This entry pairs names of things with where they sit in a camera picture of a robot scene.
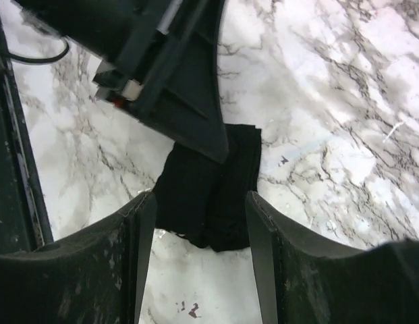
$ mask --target cloth fold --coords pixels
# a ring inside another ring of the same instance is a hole
[[[250,246],[245,197],[257,191],[261,157],[260,129],[227,124],[226,131],[223,164],[175,143],[153,189],[156,227],[216,252]]]

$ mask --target robotic arm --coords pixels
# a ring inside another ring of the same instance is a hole
[[[99,99],[223,162],[217,42],[224,0],[15,0],[27,23],[102,58]]]

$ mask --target wire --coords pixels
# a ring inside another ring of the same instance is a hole
[[[69,52],[69,43],[65,38],[61,39],[65,45],[65,49],[58,55],[54,57],[41,57],[41,58],[35,58],[35,57],[24,57],[17,54],[10,53],[7,49],[0,46],[0,55],[8,57],[9,59],[12,59],[18,63],[22,64],[29,64],[29,65],[44,65],[44,64],[52,64],[55,62],[58,62],[60,59],[62,59],[64,56],[66,56]]]

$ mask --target folded black cloth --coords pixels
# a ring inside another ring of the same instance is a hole
[[[250,125],[226,130],[224,164],[176,143],[153,189],[157,228],[217,252],[250,246],[245,197],[257,191],[261,156],[261,130]]]

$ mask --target marble table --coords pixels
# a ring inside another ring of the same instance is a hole
[[[0,0],[12,51],[61,42]],[[172,141],[94,99],[99,60],[15,64],[55,239],[151,188]],[[260,194],[338,242],[419,239],[419,1],[228,0],[225,121],[262,128]],[[250,250],[215,254],[157,230],[142,324],[261,323]]]

